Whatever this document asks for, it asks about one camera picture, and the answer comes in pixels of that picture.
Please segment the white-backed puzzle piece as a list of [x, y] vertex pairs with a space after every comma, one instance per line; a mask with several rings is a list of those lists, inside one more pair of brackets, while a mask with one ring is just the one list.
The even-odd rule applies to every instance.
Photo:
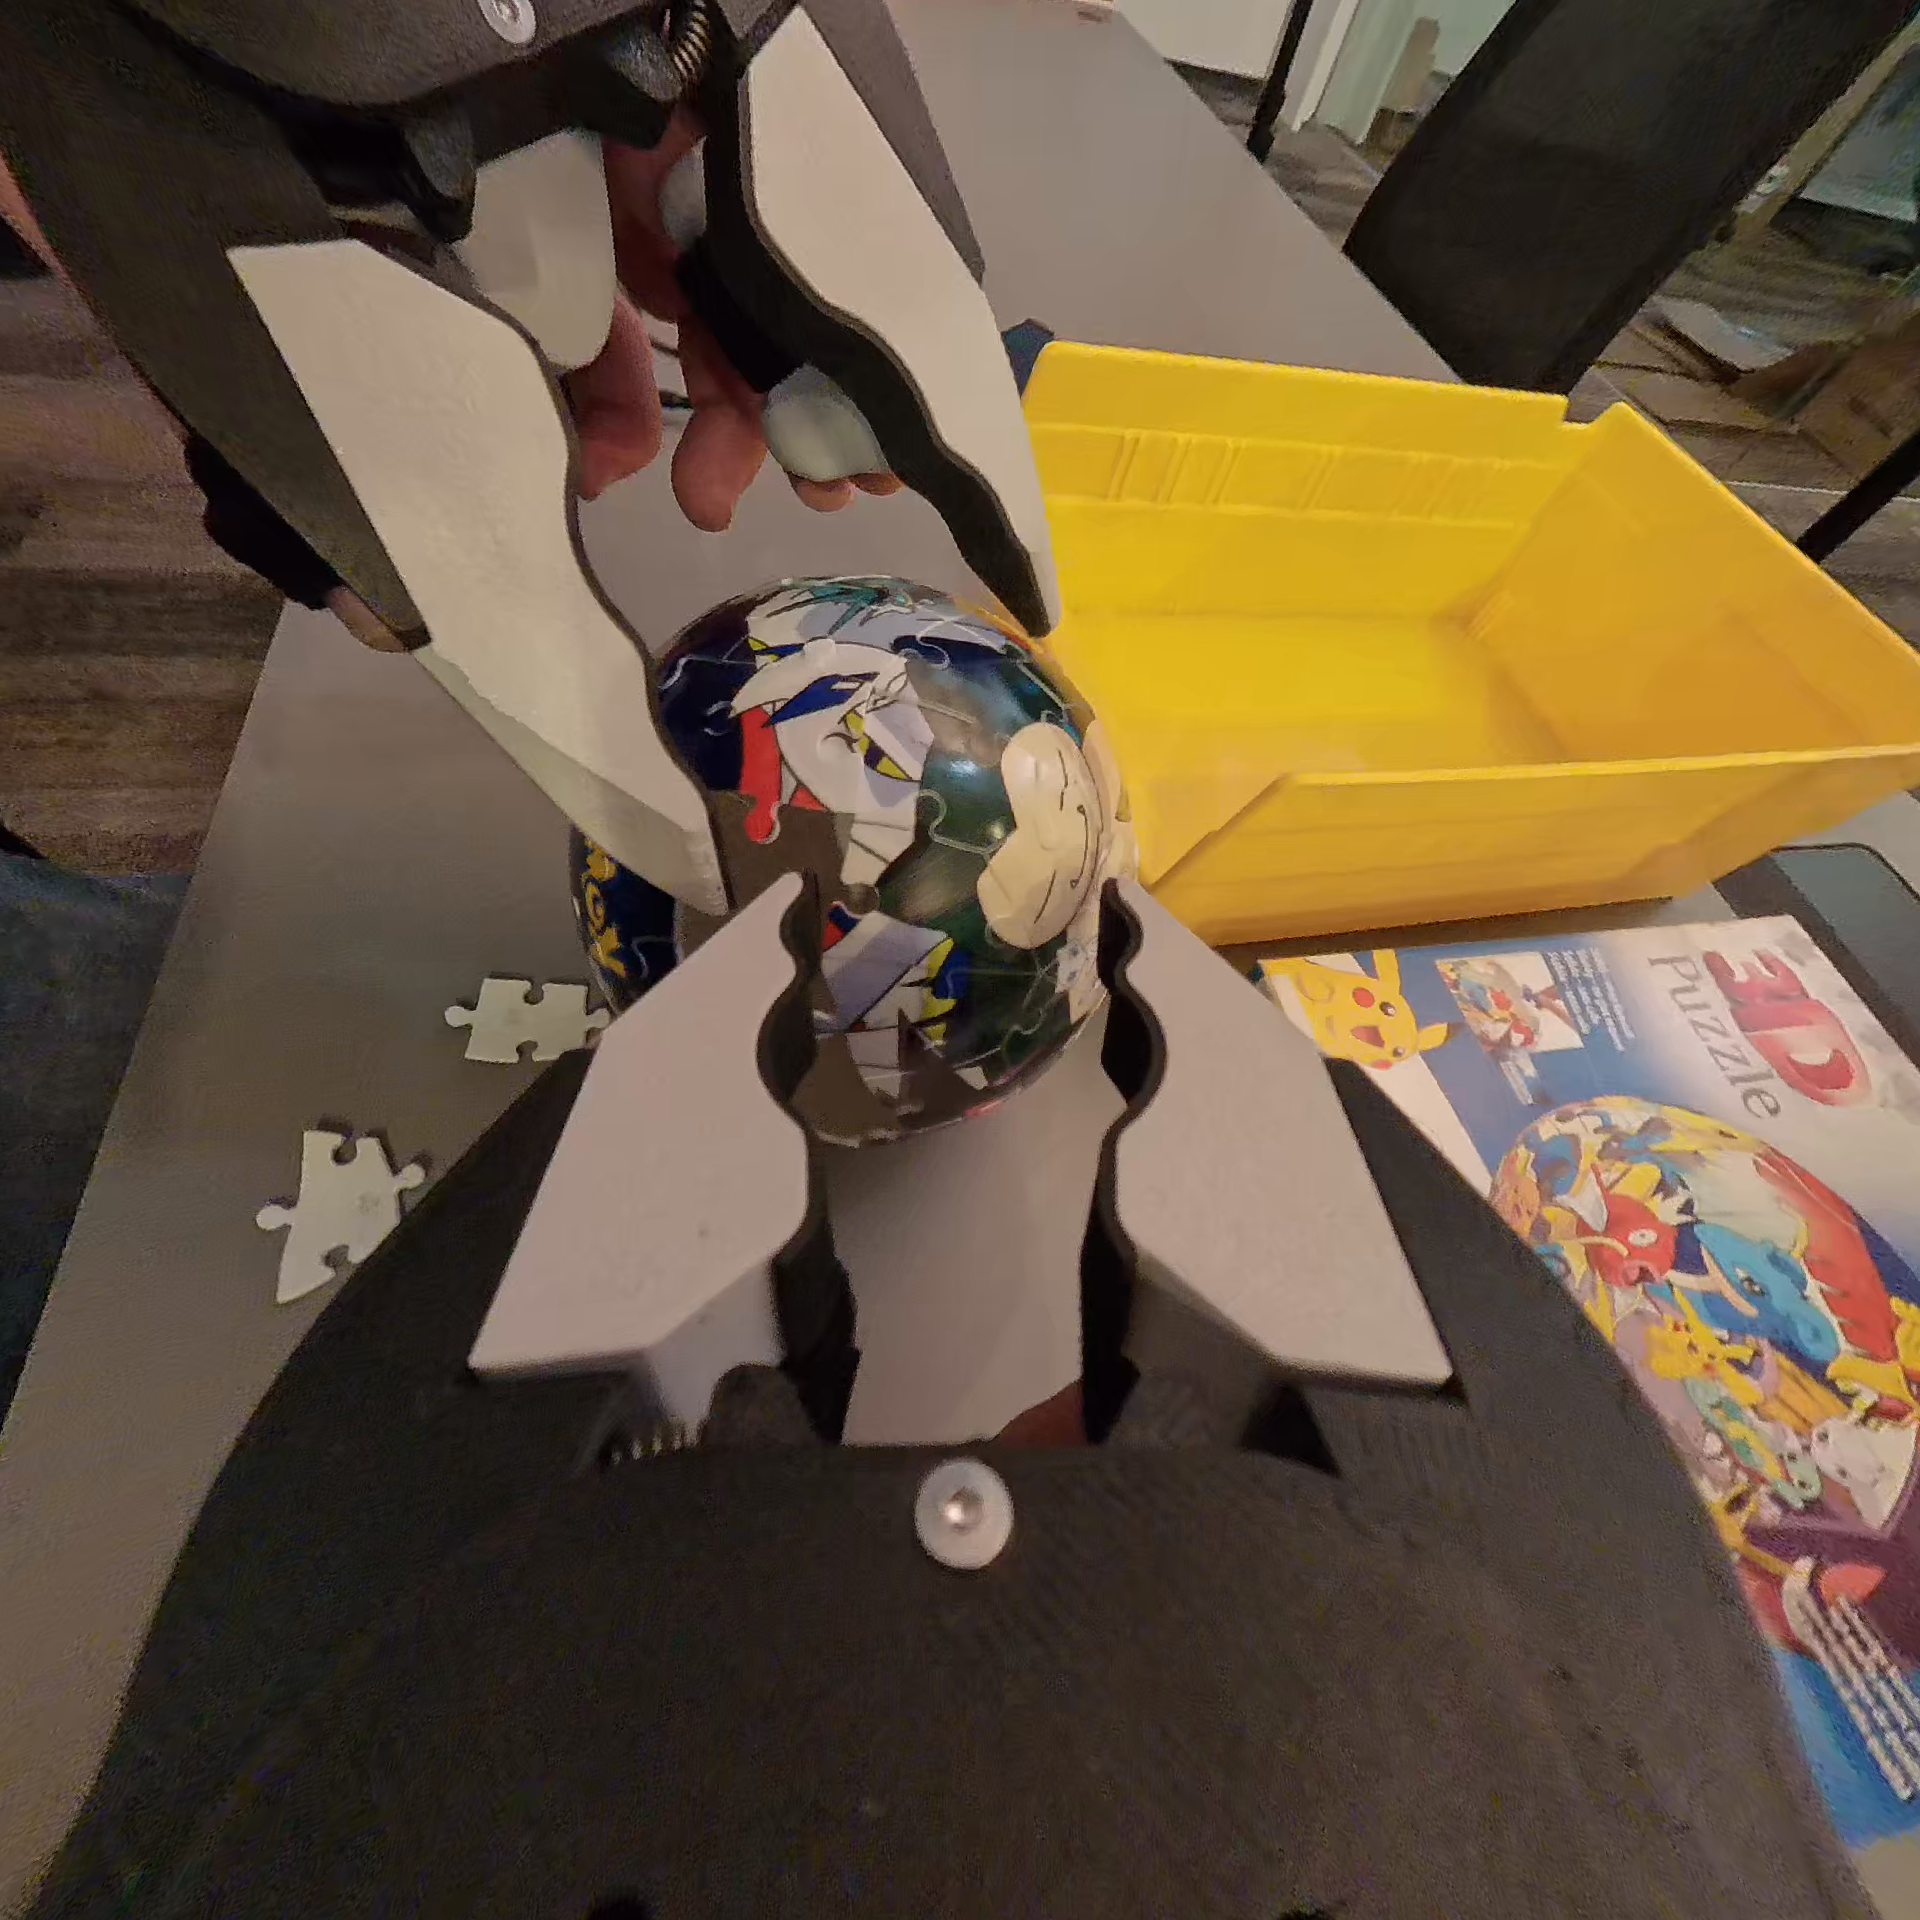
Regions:
[[444, 1005], [442, 1019], [464, 1036], [469, 1064], [546, 1065], [594, 1045], [612, 1016], [579, 980], [484, 976], [469, 999]]
[[279, 1235], [276, 1308], [300, 1304], [373, 1258], [426, 1180], [424, 1161], [396, 1163], [377, 1136], [307, 1127], [296, 1195], [256, 1209], [256, 1227]]

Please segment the colourful puzzle ball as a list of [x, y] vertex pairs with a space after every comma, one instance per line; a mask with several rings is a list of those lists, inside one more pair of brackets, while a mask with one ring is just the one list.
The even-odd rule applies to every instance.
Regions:
[[971, 1121], [1101, 1005], [1099, 889], [1137, 873], [1135, 824], [1106, 730], [1016, 624], [895, 577], [791, 578], [690, 619], [657, 695], [738, 899], [818, 884], [818, 1138]]

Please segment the yellow plastic bin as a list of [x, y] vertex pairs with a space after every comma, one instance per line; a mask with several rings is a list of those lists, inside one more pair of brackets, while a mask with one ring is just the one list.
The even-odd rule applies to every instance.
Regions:
[[1050, 343], [1024, 419], [1211, 945], [1687, 897], [1915, 786], [1915, 649], [1629, 405]]

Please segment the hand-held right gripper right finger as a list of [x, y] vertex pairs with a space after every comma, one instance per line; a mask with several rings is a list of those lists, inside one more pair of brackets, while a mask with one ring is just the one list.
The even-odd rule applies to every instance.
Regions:
[[1080, 1256], [1091, 1442], [1159, 1384], [1247, 1444], [1299, 1385], [1453, 1379], [1329, 1059], [1140, 882], [1109, 880], [1099, 1065], [1120, 1116]]

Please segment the printed puzzle box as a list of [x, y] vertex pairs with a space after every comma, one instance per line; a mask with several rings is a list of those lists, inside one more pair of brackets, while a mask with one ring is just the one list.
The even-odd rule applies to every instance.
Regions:
[[1264, 955], [1687, 1464], [1840, 1837], [1917, 1812], [1917, 1076], [1789, 916]]

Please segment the black pole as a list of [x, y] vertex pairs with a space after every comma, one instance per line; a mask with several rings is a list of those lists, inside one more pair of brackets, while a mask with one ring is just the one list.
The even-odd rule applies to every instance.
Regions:
[[1312, 3], [1288, 3], [1280, 36], [1271, 61], [1264, 71], [1264, 81], [1255, 98], [1255, 111], [1244, 143], [1247, 152], [1259, 165], [1267, 165], [1268, 155], [1274, 154], [1276, 136], [1290, 93], [1292, 68], [1299, 60], [1309, 13]]

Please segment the dark blue cloth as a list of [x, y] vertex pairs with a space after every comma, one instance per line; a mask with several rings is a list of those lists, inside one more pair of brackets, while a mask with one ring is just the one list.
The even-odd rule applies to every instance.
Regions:
[[2, 851], [2, 1409], [39, 1330], [185, 876], [90, 876]]

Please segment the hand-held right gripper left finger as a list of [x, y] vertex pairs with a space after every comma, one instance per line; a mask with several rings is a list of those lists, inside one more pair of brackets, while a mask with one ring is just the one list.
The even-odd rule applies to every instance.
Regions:
[[469, 1352], [487, 1381], [627, 1377], [673, 1424], [763, 1368], [844, 1439], [856, 1304], [797, 1113], [813, 879], [775, 879], [601, 1036]]

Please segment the black chair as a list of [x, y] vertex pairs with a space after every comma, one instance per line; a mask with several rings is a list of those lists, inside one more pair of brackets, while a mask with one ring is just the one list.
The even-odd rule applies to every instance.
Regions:
[[1913, 13], [1514, 4], [1345, 253], [1465, 385], [1565, 396]]

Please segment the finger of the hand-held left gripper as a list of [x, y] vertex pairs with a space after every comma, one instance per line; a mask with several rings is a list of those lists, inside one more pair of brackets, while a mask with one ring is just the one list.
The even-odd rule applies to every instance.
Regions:
[[711, 12], [679, 163], [679, 279], [823, 485], [891, 473], [1027, 633], [1053, 559], [970, 211], [888, 12]]
[[356, 241], [229, 260], [420, 616], [413, 658], [599, 848], [722, 920], [704, 791], [585, 562], [575, 443], [539, 347]]

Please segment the black metal leg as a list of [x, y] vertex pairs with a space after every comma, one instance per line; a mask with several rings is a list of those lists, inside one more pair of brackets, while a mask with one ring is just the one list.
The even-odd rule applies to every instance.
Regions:
[[1899, 445], [1880, 459], [1866, 477], [1853, 482], [1810, 523], [1810, 529], [1805, 529], [1805, 532], [1794, 539], [1796, 552], [1810, 562], [1825, 564], [1892, 501], [1915, 487], [1920, 466], [1917, 441], [1917, 429], [1904, 437]]

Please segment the person's left hand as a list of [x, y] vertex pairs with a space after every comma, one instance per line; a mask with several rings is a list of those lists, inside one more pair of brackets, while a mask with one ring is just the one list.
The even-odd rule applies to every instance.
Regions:
[[768, 445], [762, 396], [689, 305], [679, 248], [660, 212], [667, 173], [701, 132], [700, 120], [679, 107], [653, 149], [603, 147], [616, 250], [612, 316], [601, 353], [564, 375], [564, 394], [579, 441], [579, 491], [596, 499], [652, 464], [666, 443], [649, 324], [675, 328], [687, 411], [671, 455], [671, 487], [696, 529], [720, 535], [762, 471]]

